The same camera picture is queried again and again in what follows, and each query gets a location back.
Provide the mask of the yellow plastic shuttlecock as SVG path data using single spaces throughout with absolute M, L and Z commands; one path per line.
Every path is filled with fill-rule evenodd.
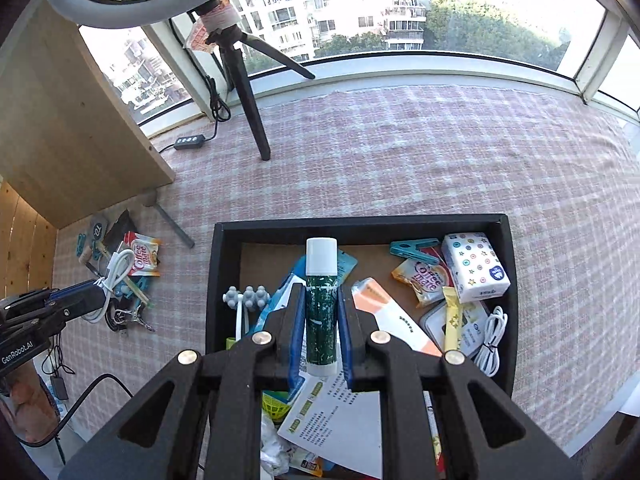
M 265 390 L 262 393 L 262 410 L 273 422 L 282 422 L 291 409 L 289 397 L 287 392 Z

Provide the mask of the green white glue stick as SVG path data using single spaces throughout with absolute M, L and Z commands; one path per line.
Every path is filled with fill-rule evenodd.
M 337 374 L 336 314 L 337 240 L 306 240 L 306 361 L 307 372 L 318 377 Z

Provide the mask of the teal clothespin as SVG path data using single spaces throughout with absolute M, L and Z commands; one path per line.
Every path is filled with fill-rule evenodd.
M 77 235 L 77 242 L 76 242 L 76 257 L 79 258 L 82 253 L 85 250 L 86 247 L 86 241 L 87 241 L 87 234 L 86 233 L 79 233 Z
M 437 238 L 420 238 L 420 240 L 398 240 L 390 243 L 390 254 L 399 258 L 420 261 L 428 266 L 438 266 L 439 258 L 428 252 L 426 248 L 435 247 L 438 244 Z

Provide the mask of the chopsticks in paper sleeve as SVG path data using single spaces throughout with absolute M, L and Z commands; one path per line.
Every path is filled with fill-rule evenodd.
M 129 271 L 134 264 L 134 252 L 130 248 L 125 247 L 111 254 L 101 242 L 96 243 L 96 248 L 99 249 L 104 257 L 108 258 L 106 275 L 96 281 L 96 286 L 102 289 L 104 293 L 105 305 L 108 306 L 110 300 L 115 296 L 116 286 L 125 282 L 126 286 L 134 293 L 134 296 L 136 296 L 145 307 L 149 307 L 151 300 L 149 300 L 146 293 L 142 292 L 140 287 L 134 284 L 129 277 Z

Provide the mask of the grey round-logo sachet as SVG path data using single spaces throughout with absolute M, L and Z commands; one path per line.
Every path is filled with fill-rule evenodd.
M 91 245 L 102 242 L 104 236 L 108 231 L 108 225 L 110 222 L 104 216 L 104 214 L 94 214 L 89 223 L 88 237 L 90 238 Z

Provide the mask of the red white coffee sachet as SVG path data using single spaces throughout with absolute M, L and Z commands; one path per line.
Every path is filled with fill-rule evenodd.
M 158 253 L 162 241 L 159 238 L 128 231 L 124 236 L 125 245 L 134 252 L 134 264 L 130 276 L 160 277 Z

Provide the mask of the black foil pouch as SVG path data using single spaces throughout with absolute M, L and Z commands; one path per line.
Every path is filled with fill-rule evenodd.
M 124 240 L 128 232 L 137 232 L 138 228 L 130 216 L 128 209 L 125 209 L 117 221 L 106 232 L 102 243 L 104 247 L 112 254 L 116 252 L 119 244 Z

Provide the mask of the yellow stick sachet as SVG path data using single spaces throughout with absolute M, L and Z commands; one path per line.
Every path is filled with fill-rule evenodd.
M 442 288 L 446 300 L 445 352 L 459 349 L 460 330 L 462 326 L 462 312 L 456 290 L 450 286 Z

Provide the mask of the metal spoon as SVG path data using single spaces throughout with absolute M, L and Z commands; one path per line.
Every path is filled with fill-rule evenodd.
M 143 206 L 155 209 L 163 220 L 171 227 L 171 229 L 178 235 L 180 240 L 182 240 L 183 244 L 186 245 L 187 248 L 192 249 L 195 246 L 194 240 L 190 237 L 190 235 L 178 225 L 177 222 L 168 214 L 168 212 L 160 206 L 160 203 L 157 201 L 157 190 L 149 190 L 139 195 L 139 200 Z

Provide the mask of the grey massage roller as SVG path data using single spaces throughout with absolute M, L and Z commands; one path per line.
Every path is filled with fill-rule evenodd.
M 240 340 L 250 329 L 250 313 L 262 312 L 270 303 L 270 293 L 264 286 L 247 286 L 239 290 L 231 286 L 223 295 L 222 301 L 235 310 L 234 339 Z

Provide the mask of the white paper receipt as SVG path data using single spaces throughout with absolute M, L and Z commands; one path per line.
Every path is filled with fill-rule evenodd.
M 380 396 L 353 392 L 342 373 L 306 374 L 278 435 L 334 464 L 382 477 Z

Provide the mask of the white orange tube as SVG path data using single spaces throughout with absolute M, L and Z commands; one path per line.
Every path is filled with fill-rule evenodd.
M 352 285 L 352 301 L 357 310 L 374 316 L 379 330 L 401 339 L 412 350 L 436 358 L 442 355 L 434 341 L 374 278 Z

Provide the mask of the white patterned tissue pack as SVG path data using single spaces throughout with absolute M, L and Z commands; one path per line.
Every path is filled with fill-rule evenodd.
M 462 304 L 501 297 L 511 282 L 485 233 L 450 233 L 440 245 Z

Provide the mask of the black storage tray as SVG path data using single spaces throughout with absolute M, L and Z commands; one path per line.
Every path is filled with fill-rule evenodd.
M 409 289 L 394 281 L 390 272 L 399 259 L 390 254 L 398 240 L 436 238 L 451 233 L 483 232 L 498 256 L 511 286 L 488 304 L 500 306 L 509 315 L 506 336 L 498 345 L 500 368 L 492 378 L 496 387 L 512 396 L 516 349 L 518 348 L 518 280 L 510 222 L 505 214 L 435 214 L 434 216 L 326 218 L 222 222 L 214 229 L 209 261 L 206 302 L 205 351 L 224 352 L 224 340 L 231 335 L 233 314 L 222 303 L 222 293 L 231 285 L 281 284 L 311 237 L 333 237 L 338 247 L 357 258 L 355 270 L 345 284 L 375 278 L 409 314 L 418 308 L 409 299 Z

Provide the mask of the pink checked tablecloth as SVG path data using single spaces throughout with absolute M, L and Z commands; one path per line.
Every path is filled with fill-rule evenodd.
M 262 110 L 271 157 L 245 118 L 198 150 L 154 142 L 175 170 L 152 210 L 160 238 L 151 328 L 76 321 L 62 336 L 75 422 L 95 432 L 175 353 L 201 349 L 218 222 L 505 214 L 518 280 L 515 402 L 559 445 L 585 430 L 639 369 L 639 163 L 620 118 L 558 92 L 471 86 L 335 91 Z

